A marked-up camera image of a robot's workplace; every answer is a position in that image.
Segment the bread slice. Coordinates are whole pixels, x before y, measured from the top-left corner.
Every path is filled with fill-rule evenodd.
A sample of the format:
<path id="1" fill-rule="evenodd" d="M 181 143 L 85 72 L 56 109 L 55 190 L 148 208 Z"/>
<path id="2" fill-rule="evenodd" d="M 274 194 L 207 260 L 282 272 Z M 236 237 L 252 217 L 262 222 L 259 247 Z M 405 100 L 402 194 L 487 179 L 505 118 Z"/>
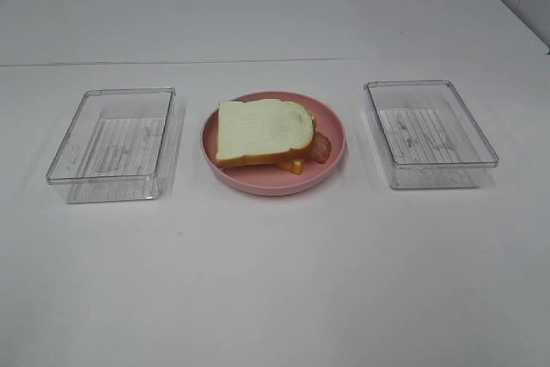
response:
<path id="1" fill-rule="evenodd" d="M 297 159 L 293 159 L 293 160 L 289 160 L 289 161 L 277 162 L 275 164 L 275 166 L 277 168 L 283 169 L 285 171 L 291 172 L 292 174 L 296 174 L 296 175 L 300 175 L 300 174 L 303 173 L 304 164 L 305 164 L 306 161 L 309 161 L 311 159 L 311 154 L 312 154 L 312 152 L 314 150 L 314 146 L 315 146 L 316 119 L 315 119 L 315 116 L 313 114 L 311 114 L 311 119 L 312 119 L 314 135 L 313 135 L 312 143 L 311 143 L 308 151 L 306 152 L 305 156 L 302 157 L 302 158 L 297 158 Z"/>
<path id="2" fill-rule="evenodd" d="M 315 117 L 294 101 L 222 101 L 217 121 L 216 165 L 220 168 L 304 158 L 315 137 Z"/>

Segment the bacon strip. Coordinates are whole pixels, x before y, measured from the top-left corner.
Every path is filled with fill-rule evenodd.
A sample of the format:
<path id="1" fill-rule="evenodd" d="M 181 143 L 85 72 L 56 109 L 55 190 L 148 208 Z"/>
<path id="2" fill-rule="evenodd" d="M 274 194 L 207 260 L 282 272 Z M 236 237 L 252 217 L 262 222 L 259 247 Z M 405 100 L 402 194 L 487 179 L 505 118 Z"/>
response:
<path id="1" fill-rule="evenodd" d="M 330 157 L 332 152 L 332 144 L 328 137 L 321 132 L 316 131 L 314 139 L 309 152 L 309 159 L 317 163 L 324 164 Z"/>

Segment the right clear plastic tray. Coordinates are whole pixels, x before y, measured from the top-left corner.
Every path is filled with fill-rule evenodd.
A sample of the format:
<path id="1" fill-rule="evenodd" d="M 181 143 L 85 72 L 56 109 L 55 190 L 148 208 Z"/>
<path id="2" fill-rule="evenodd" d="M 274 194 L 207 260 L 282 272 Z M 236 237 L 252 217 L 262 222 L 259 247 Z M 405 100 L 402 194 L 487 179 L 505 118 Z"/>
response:
<path id="1" fill-rule="evenodd" d="M 448 80 L 364 85 L 367 120 L 394 190 L 481 187 L 498 155 Z"/>

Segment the clear plastic tray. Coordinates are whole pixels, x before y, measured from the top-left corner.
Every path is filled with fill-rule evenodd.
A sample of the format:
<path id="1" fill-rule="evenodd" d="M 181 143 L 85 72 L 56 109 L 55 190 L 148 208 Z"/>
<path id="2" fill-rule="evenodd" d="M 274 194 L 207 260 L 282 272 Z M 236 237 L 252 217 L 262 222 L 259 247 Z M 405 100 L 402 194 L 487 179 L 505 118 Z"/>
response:
<path id="1" fill-rule="evenodd" d="M 498 155 L 448 80 L 364 85 L 367 120 L 394 190 L 481 187 Z"/>
<path id="2" fill-rule="evenodd" d="M 86 92 L 46 172 L 67 204 L 157 199 L 174 168 L 172 88 Z"/>

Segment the left clear plastic tray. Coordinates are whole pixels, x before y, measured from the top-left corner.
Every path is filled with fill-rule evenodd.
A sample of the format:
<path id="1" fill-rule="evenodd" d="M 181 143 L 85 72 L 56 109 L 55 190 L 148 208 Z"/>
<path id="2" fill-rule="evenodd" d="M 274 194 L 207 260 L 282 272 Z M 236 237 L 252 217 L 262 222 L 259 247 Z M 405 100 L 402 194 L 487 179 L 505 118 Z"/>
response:
<path id="1" fill-rule="evenodd" d="M 174 168 L 172 88 L 86 92 L 46 172 L 67 204 L 157 199 Z"/>

